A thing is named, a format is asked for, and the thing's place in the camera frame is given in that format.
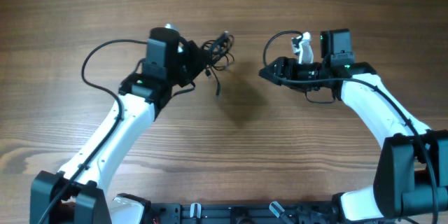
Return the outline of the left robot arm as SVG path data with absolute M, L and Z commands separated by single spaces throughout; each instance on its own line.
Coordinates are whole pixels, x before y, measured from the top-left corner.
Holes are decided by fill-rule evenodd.
M 119 86 L 107 117 L 58 172 L 41 171 L 31 185 L 30 223 L 152 223 L 151 202 L 106 193 L 117 168 L 175 93 L 210 63 L 211 53 L 170 26 L 156 27 L 143 42 L 146 56 Z

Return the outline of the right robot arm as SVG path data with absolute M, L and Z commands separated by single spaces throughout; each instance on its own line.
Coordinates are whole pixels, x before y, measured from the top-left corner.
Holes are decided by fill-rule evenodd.
M 341 192 L 328 202 L 304 202 L 289 217 L 277 202 L 270 211 L 285 223 L 412 222 L 447 210 L 447 131 L 416 119 L 386 89 L 367 62 L 357 62 L 348 29 L 322 31 L 321 61 L 314 61 L 309 33 L 292 31 L 294 56 L 265 62 L 265 80 L 302 93 L 327 88 L 364 122 L 381 153 L 372 185 Z

